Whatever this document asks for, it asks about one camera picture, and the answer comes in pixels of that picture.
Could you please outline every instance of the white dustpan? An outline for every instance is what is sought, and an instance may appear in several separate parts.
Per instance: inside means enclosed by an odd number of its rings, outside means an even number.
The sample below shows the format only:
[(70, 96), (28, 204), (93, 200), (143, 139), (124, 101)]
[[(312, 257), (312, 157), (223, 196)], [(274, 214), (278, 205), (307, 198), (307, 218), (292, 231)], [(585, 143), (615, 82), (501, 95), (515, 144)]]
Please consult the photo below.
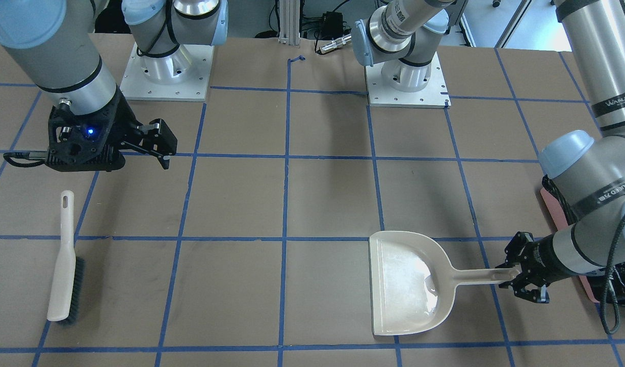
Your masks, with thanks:
[(369, 237), (374, 335), (424, 332), (451, 312), (458, 285), (498, 284), (517, 269), (457, 270), (434, 239), (385, 230)]

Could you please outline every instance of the white mounting plate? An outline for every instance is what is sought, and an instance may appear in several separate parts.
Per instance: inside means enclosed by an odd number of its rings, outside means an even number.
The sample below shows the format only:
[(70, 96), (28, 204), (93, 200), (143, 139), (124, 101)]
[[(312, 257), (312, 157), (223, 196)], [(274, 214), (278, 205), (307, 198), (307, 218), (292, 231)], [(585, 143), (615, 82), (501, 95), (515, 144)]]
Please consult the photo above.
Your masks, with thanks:
[(213, 63), (213, 47), (186, 44), (185, 48), (191, 53), (194, 67), (196, 67), (196, 70), (192, 70), (191, 77), (178, 84), (156, 84), (145, 76), (140, 57), (136, 55), (136, 44), (134, 44), (120, 84), (124, 97), (130, 100), (206, 101)]
[(437, 53), (431, 61), (431, 78), (426, 88), (418, 92), (403, 92), (390, 87), (380, 74), (383, 63), (364, 68), (367, 77), (369, 104), (374, 107), (413, 107), (417, 109), (443, 109), (451, 106), (444, 73)]

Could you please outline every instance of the blue tape grid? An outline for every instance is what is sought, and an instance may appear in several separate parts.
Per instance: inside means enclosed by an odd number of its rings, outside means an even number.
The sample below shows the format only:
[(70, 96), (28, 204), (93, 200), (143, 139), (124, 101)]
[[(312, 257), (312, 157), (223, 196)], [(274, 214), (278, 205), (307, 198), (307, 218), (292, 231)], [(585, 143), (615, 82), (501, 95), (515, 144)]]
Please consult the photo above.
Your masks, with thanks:
[[(507, 72), (502, 63), (501, 57), (497, 50), (497, 58), (499, 59), (499, 64), (501, 65), (501, 69), (503, 70), (504, 76), (506, 78), (506, 82), (508, 82), (508, 86), (510, 87), (510, 91), (512, 93), (512, 98), (506, 97), (482, 97), (482, 96), (460, 96), (460, 95), (452, 95), (451, 98), (469, 98), (469, 99), (492, 99), (492, 100), (513, 100), (517, 105), (518, 113), (522, 117), (524, 126), (526, 127), (527, 133), (529, 135), (529, 139), (531, 139), (533, 148), (535, 149), (535, 153), (537, 153), (536, 144), (534, 143), (534, 139), (532, 137), (532, 133), (530, 128), (523, 116), (522, 108), (520, 107), (519, 101), (536, 101), (536, 102), (561, 102), (561, 103), (584, 103), (587, 106), (587, 109), (592, 116), (592, 120), (597, 125), (597, 121), (593, 116), (593, 113), (588, 106), (588, 101), (583, 95), (580, 86), (573, 77), (571, 70), (569, 69), (564, 57), (560, 54), (560, 58), (564, 63), (564, 67), (566, 68), (571, 80), (574, 82), (580, 96), (581, 100), (555, 100), (555, 99), (543, 99), (543, 98), (518, 98), (515, 95), (513, 90), (513, 86), (511, 85), (510, 79), (507, 75)], [(607, 339), (564, 339), (564, 340), (534, 340), (534, 341), (510, 341), (507, 336), (506, 328), (504, 325), (504, 320), (502, 318), (502, 312), (499, 305), (499, 301), (497, 295), (495, 293), (494, 286), (491, 286), (492, 296), (494, 297), (494, 304), (497, 307), (497, 314), (499, 317), (499, 322), (501, 323), (501, 332), (504, 336), (503, 342), (466, 342), (466, 343), (424, 343), (424, 344), (401, 344), (398, 340), (398, 337), (395, 337), (394, 344), (370, 344), (370, 345), (361, 345), (361, 344), (344, 344), (338, 346), (326, 346), (326, 345), (298, 345), (298, 346), (285, 346), (283, 344), (284, 337), (284, 302), (285, 302), (285, 266), (286, 266), (286, 254), (287, 254), (287, 241), (367, 241), (366, 237), (288, 237), (287, 236), (287, 190), (288, 190), (288, 164), (289, 159), (301, 159), (301, 160), (372, 160), (373, 161), (373, 169), (374, 169), (374, 177), (375, 177), (375, 185), (376, 185), (376, 200), (378, 205), (378, 214), (380, 220), (380, 228), (385, 229), (384, 225), (384, 217), (382, 212), (382, 203), (380, 199), (380, 184), (378, 180), (378, 161), (388, 161), (388, 160), (402, 160), (402, 161), (455, 161), (459, 165), (462, 183), (464, 185), (464, 190), (467, 195), (467, 200), (469, 202), (470, 211), (474, 219), (474, 229), (476, 230), (476, 237), (463, 237), (463, 238), (435, 238), (437, 241), (469, 241), (469, 242), (478, 242), (481, 253), (483, 255), (483, 261), (485, 262), (486, 267), (489, 267), (489, 261), (487, 259), (487, 255), (485, 253), (485, 249), (483, 246), (483, 242), (485, 241), (508, 241), (511, 239), (511, 235), (504, 235), (503, 237), (483, 237), (480, 235), (480, 230), (478, 228), (478, 222), (476, 220), (475, 209), (473, 207), (473, 201), (471, 200), (471, 194), (469, 192), (468, 184), (466, 182), (466, 175), (464, 174), (464, 169), (462, 167), (462, 162), (497, 162), (497, 163), (538, 163), (537, 160), (495, 160), (495, 159), (470, 159), (470, 158), (460, 158), (459, 151), (457, 149), (457, 142), (455, 142), (455, 135), (453, 133), (453, 128), (450, 122), (450, 116), (448, 111), (445, 110), (447, 124), (449, 125), (450, 135), (452, 137), (453, 148), (455, 149), (455, 158), (407, 158), (406, 156), (376, 156), (375, 151), (375, 143), (374, 143), (374, 135), (373, 135), (373, 126), (371, 123), (371, 111), (369, 106), (367, 106), (367, 114), (368, 114), (368, 123), (369, 123), (369, 135), (370, 135), (370, 144), (371, 144), (371, 156), (324, 156), (324, 155), (290, 155), (289, 154), (289, 130), (290, 130), (290, 96), (291, 93), (324, 93), (324, 94), (352, 94), (352, 95), (366, 95), (364, 92), (359, 91), (321, 91), (321, 90), (294, 90), (290, 87), (291, 83), (291, 68), (290, 64), (303, 60), (303, 57), (295, 58), (294, 60), (288, 60), (288, 86), (285, 89), (282, 88), (236, 88), (236, 87), (218, 87), (212, 86), (212, 89), (219, 90), (248, 90), (248, 91), (283, 91), (287, 93), (287, 118), (286, 118), (286, 153), (285, 155), (252, 155), (252, 154), (216, 154), (216, 153), (199, 153), (199, 143), (201, 137), (201, 131), (203, 129), (203, 118), (205, 115), (205, 105), (203, 105), (200, 119), (200, 126), (198, 130), (198, 136), (196, 141), (196, 146), (193, 153), (178, 153), (177, 156), (191, 156), (192, 165), (191, 165), (191, 174), (189, 176), (189, 188), (184, 199), (184, 209), (182, 211), (182, 217), (179, 226), (179, 235), (177, 237), (134, 237), (133, 235), (120, 235), (117, 237), (98, 237), (97, 235), (79, 235), (79, 230), (84, 220), (84, 216), (86, 214), (86, 210), (88, 204), (91, 199), (91, 195), (94, 190), (94, 186), (96, 184), (98, 173), (94, 174), (93, 181), (91, 182), (91, 187), (89, 188), (89, 193), (87, 195), (86, 202), (84, 207), (82, 208), (82, 213), (80, 215), (80, 219), (77, 223), (77, 228), (75, 229), (75, 242), (77, 240), (98, 240), (98, 239), (112, 239), (112, 240), (128, 240), (128, 241), (165, 241), (172, 240), (177, 241), (177, 246), (175, 248), (175, 256), (173, 260), (172, 274), (170, 277), (170, 287), (168, 289), (168, 297), (166, 299), (166, 308), (164, 311), (164, 318), (161, 327), (161, 336), (159, 338), (159, 345), (157, 347), (141, 347), (141, 348), (46, 348), (44, 346), (45, 339), (47, 337), (47, 333), (49, 332), (49, 322), (45, 323), (44, 330), (42, 332), (41, 338), (39, 340), (38, 346), (36, 348), (0, 348), (0, 353), (34, 353), (35, 358), (32, 364), (35, 367), (38, 364), (38, 358), (42, 353), (156, 353), (157, 357), (155, 360), (155, 365), (158, 366), (161, 363), (161, 354), (163, 352), (179, 352), (179, 351), (277, 351), (278, 352), (278, 365), (282, 366), (282, 353), (283, 351), (298, 351), (298, 350), (343, 350), (343, 349), (394, 349), (396, 351), (397, 356), (397, 366), (401, 367), (403, 365), (401, 360), (401, 349), (417, 349), (417, 348), (506, 348), (508, 351), (508, 357), (510, 358), (510, 365), (514, 366), (513, 356), (511, 354), (511, 347), (520, 347), (520, 346), (566, 346), (566, 345), (611, 345), (613, 349), (613, 353), (616, 357), (618, 365), (622, 365), (620, 360), (620, 355), (618, 354), (618, 350), (616, 348), (616, 344), (625, 344), (625, 339), (613, 339), (609, 337)], [(0, 86), (6, 87), (35, 87), (34, 84), (12, 84), (12, 83), (0, 83)], [(25, 121), (22, 123), (21, 128), (17, 132), (16, 138), (12, 145), (10, 146), (10, 150), (14, 150), (17, 140), (21, 136), (26, 124), (28, 123), (29, 117), (33, 109), (35, 108), (38, 99), (40, 97), (40, 93), (38, 93), (35, 98), (32, 106), (30, 107), (27, 116), (25, 117)], [(0, 154), (4, 153), (5, 150), (0, 149)], [(185, 237), (184, 234), (184, 226), (185, 219), (187, 216), (187, 208), (189, 202), (189, 194), (191, 192), (192, 187), (192, 179), (194, 177), (194, 169), (196, 167), (196, 160), (199, 156), (226, 156), (227, 158), (285, 158), (285, 179), (284, 179), (284, 213), (283, 213), (283, 233), (282, 237)], [(3, 163), (0, 167), (0, 176), (2, 171), (4, 170), (5, 164)], [(58, 240), (58, 235), (0, 235), (0, 239), (30, 239), (30, 240)], [(165, 332), (167, 328), (169, 313), (170, 313), (170, 304), (172, 302), (172, 294), (173, 287), (175, 282), (175, 276), (177, 274), (178, 260), (179, 260), (179, 251), (180, 244), (182, 241), (256, 241), (256, 240), (265, 240), (265, 241), (281, 241), (282, 242), (282, 263), (281, 263), (281, 289), (280, 289), (280, 303), (279, 303), (279, 337), (278, 337), (278, 345), (277, 346), (178, 346), (178, 347), (166, 347), (163, 345)]]

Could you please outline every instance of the brush bristles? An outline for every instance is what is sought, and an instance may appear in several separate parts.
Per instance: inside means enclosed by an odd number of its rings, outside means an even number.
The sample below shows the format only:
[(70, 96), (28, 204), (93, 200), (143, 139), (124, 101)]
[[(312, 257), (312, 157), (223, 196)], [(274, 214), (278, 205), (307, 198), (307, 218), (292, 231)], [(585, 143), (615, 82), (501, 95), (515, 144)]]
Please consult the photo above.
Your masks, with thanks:
[(79, 294), (82, 292), (82, 281), (84, 281), (84, 269), (86, 261), (77, 257), (74, 267), (74, 283), (72, 284), (72, 299), (70, 300), (70, 313), (68, 317), (57, 321), (59, 325), (73, 325), (77, 321), (79, 315)]

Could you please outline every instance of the brush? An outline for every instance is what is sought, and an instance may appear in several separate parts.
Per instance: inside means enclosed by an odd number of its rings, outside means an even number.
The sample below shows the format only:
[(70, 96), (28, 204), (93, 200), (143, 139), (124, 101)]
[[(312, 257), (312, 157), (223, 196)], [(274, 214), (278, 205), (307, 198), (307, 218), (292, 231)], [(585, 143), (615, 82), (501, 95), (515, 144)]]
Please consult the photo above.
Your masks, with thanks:
[(61, 193), (61, 247), (54, 264), (47, 320), (60, 325), (77, 321), (85, 261), (74, 253), (74, 193)]

